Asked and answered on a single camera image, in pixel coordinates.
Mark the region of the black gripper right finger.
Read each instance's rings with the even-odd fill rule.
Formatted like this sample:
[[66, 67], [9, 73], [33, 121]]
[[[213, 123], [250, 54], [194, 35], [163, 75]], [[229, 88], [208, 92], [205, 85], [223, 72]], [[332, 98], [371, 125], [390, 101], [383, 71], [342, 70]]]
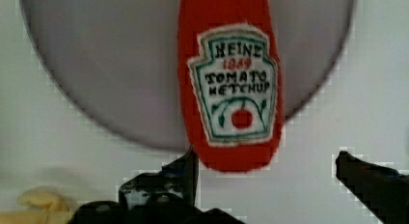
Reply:
[[365, 162], [347, 151], [335, 161], [336, 178], [383, 224], [408, 224], [408, 176]]

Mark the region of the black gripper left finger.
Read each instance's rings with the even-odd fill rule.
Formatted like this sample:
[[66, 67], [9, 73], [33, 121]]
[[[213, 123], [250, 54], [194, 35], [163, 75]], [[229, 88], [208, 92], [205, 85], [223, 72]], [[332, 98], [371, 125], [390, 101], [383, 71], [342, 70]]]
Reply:
[[188, 150], [160, 171], [125, 182], [116, 202], [81, 206], [68, 224], [245, 224], [222, 210], [195, 207], [198, 166], [197, 155]]

